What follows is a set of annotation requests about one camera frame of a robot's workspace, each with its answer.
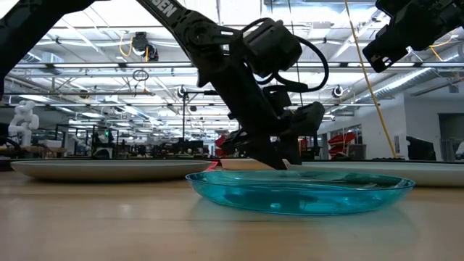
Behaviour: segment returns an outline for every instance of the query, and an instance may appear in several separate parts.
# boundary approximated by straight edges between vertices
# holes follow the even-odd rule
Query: blue plate
[[[404,197],[414,181],[333,171],[215,171],[186,176],[218,204],[289,215],[341,215],[376,210]]]

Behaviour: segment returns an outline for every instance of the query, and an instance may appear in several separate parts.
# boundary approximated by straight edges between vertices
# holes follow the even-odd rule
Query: security camera
[[[342,95],[343,95],[343,88],[340,85],[332,89],[333,98],[340,98]]]
[[[149,62],[157,62],[160,59],[157,47],[148,42],[146,32],[136,32],[136,36],[132,39],[132,50],[141,57],[148,57]]]
[[[177,97],[183,98],[184,95],[186,96],[186,100],[188,101],[189,95],[186,94],[186,89],[183,86],[181,86],[177,89]]]

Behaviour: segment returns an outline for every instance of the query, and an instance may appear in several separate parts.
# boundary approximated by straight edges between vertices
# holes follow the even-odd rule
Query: white robot
[[[36,106],[34,101],[21,101],[14,109],[14,118],[8,126],[8,136],[18,142],[17,134],[21,133],[21,146],[30,146],[32,130],[38,129],[38,116],[32,110]]]
[[[91,147],[88,144],[86,144],[85,141],[80,140],[76,135],[73,135],[71,139],[73,139],[74,141],[77,141],[78,145],[82,146],[86,150],[86,153],[91,151]]]

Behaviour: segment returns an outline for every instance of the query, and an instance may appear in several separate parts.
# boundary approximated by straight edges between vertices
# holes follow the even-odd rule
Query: humanoid robot
[[[15,107],[13,120],[9,123],[8,136],[18,142],[17,135],[21,133],[21,146],[30,146],[32,131],[38,129],[38,116],[33,114],[35,106],[34,101],[21,101],[20,105]]]

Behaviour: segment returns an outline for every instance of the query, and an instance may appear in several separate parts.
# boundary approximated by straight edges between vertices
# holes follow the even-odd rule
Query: black cable
[[[253,21],[252,23],[250,23],[249,25],[247,25],[247,26],[245,26],[244,28],[241,29],[242,33],[245,33],[246,31],[248,31],[253,26],[255,26],[255,25],[257,25],[257,24],[259,24],[261,22],[264,22],[267,19],[270,19],[270,18],[264,17],[264,18],[260,18],[258,20]]]
[[[291,4],[290,4],[290,0],[288,0],[288,3],[289,3],[289,12],[290,12],[290,16],[291,16]],[[295,29],[294,29],[294,26],[293,26],[293,19],[290,20],[290,23],[291,23],[291,33],[293,35],[295,35]],[[299,79],[299,65],[298,65],[298,61],[297,61],[297,75],[298,75],[298,82],[301,83],[301,80]],[[299,100],[301,101],[302,103],[302,106],[303,106],[303,95],[302,93],[299,93]]]
[[[316,53],[316,55],[319,57],[320,61],[322,62],[322,65],[324,67],[324,79],[322,79],[322,82],[320,82],[319,86],[316,86],[314,88],[309,88],[304,92],[319,91],[326,85],[327,80],[328,80],[329,69],[328,69],[327,59],[324,56],[324,54],[314,44],[310,43],[308,40],[303,39],[299,36],[295,36],[295,37],[298,39],[300,43],[304,44],[305,46],[310,47],[310,49]]]
[[[256,83],[260,85],[265,85],[265,84],[270,83],[272,80],[274,80],[274,74],[269,75],[267,79],[257,80]]]

